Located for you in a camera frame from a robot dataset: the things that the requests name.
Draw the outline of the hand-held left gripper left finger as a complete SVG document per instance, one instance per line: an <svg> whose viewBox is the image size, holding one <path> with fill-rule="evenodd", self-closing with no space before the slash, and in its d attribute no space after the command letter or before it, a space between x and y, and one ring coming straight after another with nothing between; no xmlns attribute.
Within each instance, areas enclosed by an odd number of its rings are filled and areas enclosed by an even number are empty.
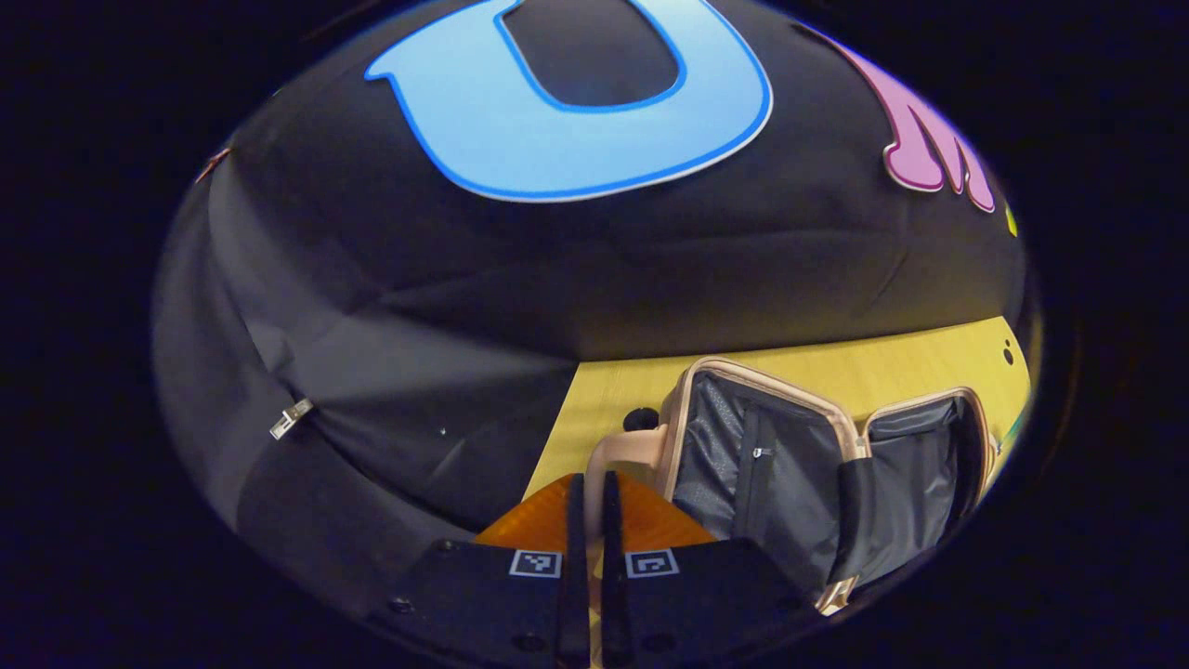
<svg viewBox="0 0 1189 669"><path fill-rule="evenodd" d="M587 668L587 569L568 474L471 542L432 543L386 593L386 633L451 668Z"/></svg>

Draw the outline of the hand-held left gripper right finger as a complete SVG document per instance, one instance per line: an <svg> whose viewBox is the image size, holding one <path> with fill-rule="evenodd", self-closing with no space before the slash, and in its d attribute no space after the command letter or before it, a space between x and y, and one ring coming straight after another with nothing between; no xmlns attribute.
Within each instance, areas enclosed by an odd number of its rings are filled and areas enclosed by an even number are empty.
<svg viewBox="0 0 1189 669"><path fill-rule="evenodd" d="M818 610L755 542L693 543L688 517L619 473L602 500L606 668L740 668L818 630Z"/></svg>

